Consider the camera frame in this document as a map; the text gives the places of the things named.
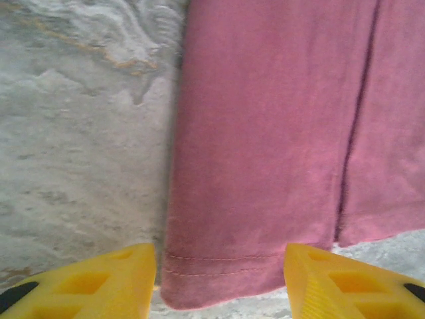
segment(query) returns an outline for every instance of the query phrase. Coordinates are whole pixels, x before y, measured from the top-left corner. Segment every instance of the ridged plastic surface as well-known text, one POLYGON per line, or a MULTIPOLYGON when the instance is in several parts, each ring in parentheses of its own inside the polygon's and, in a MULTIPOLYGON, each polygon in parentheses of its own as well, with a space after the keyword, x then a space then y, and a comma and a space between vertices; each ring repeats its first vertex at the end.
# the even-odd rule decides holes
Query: ridged plastic surface
POLYGON ((144 319, 155 280, 153 245, 140 244, 28 277, 37 282, 0 319, 144 319))
POLYGON ((289 244, 285 280, 294 319, 423 319, 423 282, 311 246, 289 244))

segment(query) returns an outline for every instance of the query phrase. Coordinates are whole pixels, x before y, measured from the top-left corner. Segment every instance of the white marble floor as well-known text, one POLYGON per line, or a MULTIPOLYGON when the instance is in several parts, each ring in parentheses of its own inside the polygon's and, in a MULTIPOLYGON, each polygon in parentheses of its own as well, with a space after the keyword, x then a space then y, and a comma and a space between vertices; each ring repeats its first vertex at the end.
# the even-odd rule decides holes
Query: white marble floor
MULTIPOLYGON (((187 2, 0 2, 0 290, 132 243, 160 255, 187 2)), ((335 251, 425 280, 424 243, 335 251)), ((190 313, 156 292, 165 317, 291 318, 284 289, 190 313)))

